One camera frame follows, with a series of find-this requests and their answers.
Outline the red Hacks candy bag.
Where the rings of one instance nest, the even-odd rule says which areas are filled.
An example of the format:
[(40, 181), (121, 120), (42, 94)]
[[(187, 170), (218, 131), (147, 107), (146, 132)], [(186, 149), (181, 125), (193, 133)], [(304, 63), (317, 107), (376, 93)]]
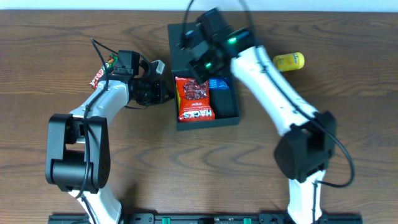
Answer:
[(210, 106), (208, 81), (198, 84), (194, 78), (175, 77), (178, 121), (181, 123), (215, 119)]

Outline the blue Oreo cookie pack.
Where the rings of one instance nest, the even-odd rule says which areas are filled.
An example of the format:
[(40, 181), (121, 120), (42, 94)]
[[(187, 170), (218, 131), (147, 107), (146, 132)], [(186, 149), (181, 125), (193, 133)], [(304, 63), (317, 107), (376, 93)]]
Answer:
[(208, 87), (209, 90), (229, 90), (229, 78), (210, 78)]

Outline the dark green box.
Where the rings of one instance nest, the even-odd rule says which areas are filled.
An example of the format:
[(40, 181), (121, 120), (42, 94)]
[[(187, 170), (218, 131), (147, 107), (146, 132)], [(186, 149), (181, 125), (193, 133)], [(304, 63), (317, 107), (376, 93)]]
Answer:
[(191, 56), (179, 47), (181, 28), (181, 24), (167, 26), (177, 130), (237, 125), (240, 114), (235, 81), (211, 78), (199, 85), (188, 69)]

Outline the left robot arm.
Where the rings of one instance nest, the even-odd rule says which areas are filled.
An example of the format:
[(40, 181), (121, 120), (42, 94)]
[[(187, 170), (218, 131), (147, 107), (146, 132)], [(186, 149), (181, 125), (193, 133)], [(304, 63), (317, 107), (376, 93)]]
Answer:
[(173, 98), (160, 79), (164, 68), (161, 60), (149, 62), (138, 52), (120, 50), (96, 74), (95, 91), (84, 103), (49, 119), (45, 178), (80, 202), (88, 223), (121, 220), (121, 202), (108, 185), (108, 126), (130, 101), (146, 109)]

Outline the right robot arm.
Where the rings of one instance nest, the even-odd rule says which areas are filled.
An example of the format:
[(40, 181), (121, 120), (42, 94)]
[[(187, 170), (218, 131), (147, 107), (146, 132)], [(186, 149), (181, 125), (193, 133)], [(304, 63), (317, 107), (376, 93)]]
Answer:
[(188, 67), (200, 83), (231, 74), (265, 109), (279, 133), (274, 159), (289, 180), (287, 212), (295, 223), (316, 223), (322, 216), (320, 184), (334, 142), (336, 122), (319, 113), (285, 80), (272, 63), (254, 28), (233, 30), (219, 10), (203, 13), (192, 30), (183, 22), (180, 48), (191, 54)]

